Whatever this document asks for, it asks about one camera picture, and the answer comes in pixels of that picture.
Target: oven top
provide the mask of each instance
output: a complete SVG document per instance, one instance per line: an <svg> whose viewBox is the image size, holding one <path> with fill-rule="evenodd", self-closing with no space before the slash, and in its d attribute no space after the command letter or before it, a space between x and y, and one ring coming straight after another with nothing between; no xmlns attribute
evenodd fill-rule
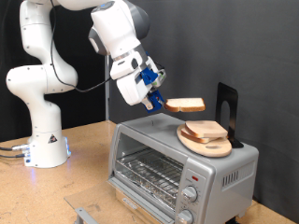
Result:
<svg viewBox="0 0 299 224"><path fill-rule="evenodd" d="M183 120L176 119L161 113L141 119L126 121L121 125L124 125L135 132L146 135L151 140L173 148L186 157L192 158L196 161L200 160L204 163L214 166L215 168L227 164L227 162L238 160L240 157L242 157L242 152L244 150L246 150L248 153L248 151L252 149L252 156L256 153L256 148L246 144L244 144L244 148L233 149L230 155L221 158L210 158L194 153L182 145L177 137L177 128L179 125L184 123L185 121Z"/></svg>

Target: cable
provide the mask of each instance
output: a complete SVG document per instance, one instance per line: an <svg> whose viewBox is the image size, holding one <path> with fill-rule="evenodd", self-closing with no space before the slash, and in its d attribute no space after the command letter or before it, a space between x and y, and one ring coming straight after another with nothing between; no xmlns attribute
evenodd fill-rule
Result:
<svg viewBox="0 0 299 224"><path fill-rule="evenodd" d="M59 79L59 77L58 77L58 75L57 75L57 72L56 72L56 69L55 69L54 61L53 61L53 40L54 40L54 33L55 33L55 28L56 28L56 11L55 11L55 6L54 6L54 4L53 4L53 1L50 0L50 2L51 2L51 4L52 4L52 8L53 8L53 11L54 11L53 34L52 34L52 40L50 41L50 59L51 59L51 62L52 62L52 66L53 66L53 70L54 70L55 76L57 77L58 81L60 81L61 83L63 83L63 84L66 85L66 86L73 87L76 91L79 91L79 92L82 92L82 93L84 93L84 92L88 92L88 91L92 91L92 90L94 90L95 88L98 88L98 87L102 86L103 84L107 83L108 81L110 81L110 80L111 80L111 77L110 77L109 79L105 80L104 82L97 84L97 85L94 86L94 87L91 87L91 88L89 88L89 89L87 89L87 90L85 90L85 91L82 91L82 90L78 89L76 86L74 86L74 85L72 85L72 84L65 83L65 82L63 82L63 81L61 81L61 80Z"/></svg>
<svg viewBox="0 0 299 224"><path fill-rule="evenodd" d="M0 150L2 151L12 151L11 147L0 147Z"/></svg>
<svg viewBox="0 0 299 224"><path fill-rule="evenodd" d="M4 158L22 158L22 157L25 157L25 154L19 154L19 155L15 155L15 156L0 155L0 157L4 157Z"/></svg>
<svg viewBox="0 0 299 224"><path fill-rule="evenodd" d="M160 69L165 69L165 67L163 65L161 65L160 63L156 63L154 62L155 64L158 64L160 66Z"/></svg>

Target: robot logo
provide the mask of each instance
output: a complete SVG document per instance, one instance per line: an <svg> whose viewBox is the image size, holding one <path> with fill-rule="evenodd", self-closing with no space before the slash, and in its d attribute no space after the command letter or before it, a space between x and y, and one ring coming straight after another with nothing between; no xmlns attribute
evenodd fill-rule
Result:
<svg viewBox="0 0 299 224"><path fill-rule="evenodd" d="M54 143L54 142L57 142L57 138L53 134L53 135L50 136L49 143Z"/></svg>

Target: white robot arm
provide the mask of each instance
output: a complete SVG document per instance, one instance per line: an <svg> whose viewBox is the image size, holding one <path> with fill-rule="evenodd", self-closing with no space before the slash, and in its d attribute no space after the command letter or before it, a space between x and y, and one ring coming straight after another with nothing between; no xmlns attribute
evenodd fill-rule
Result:
<svg viewBox="0 0 299 224"><path fill-rule="evenodd" d="M149 112L161 108L163 98L157 89L166 73L158 70L139 39L147 36L147 13L128 1L110 1L92 12L89 38L96 52L111 55L110 75L129 105L143 103Z"/></svg>
<svg viewBox="0 0 299 224"><path fill-rule="evenodd" d="M7 87L27 104L32 121L28 144L15 148L23 149L26 166L42 168L63 164L68 157L60 108L45 101L44 94L71 91L78 82L76 70L60 57L55 46L51 49L52 3L71 10L97 7L92 12L90 40L96 52L111 55L114 61L111 77L117 80L129 105L143 103L149 112L160 109L163 98L157 88L165 79L165 71L158 70L138 40L147 35L150 27L149 18L141 8L122 0L23 1L20 9L23 48L42 64L11 69Z"/></svg>

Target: toaster oven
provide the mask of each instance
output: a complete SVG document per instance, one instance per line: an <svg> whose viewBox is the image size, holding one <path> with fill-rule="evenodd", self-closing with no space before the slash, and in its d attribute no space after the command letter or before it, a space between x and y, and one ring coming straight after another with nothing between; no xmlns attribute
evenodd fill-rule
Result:
<svg viewBox="0 0 299 224"><path fill-rule="evenodd" d="M251 205L259 152L244 144L209 158L183 146L165 114L117 125L109 182L161 223L223 224Z"/></svg>

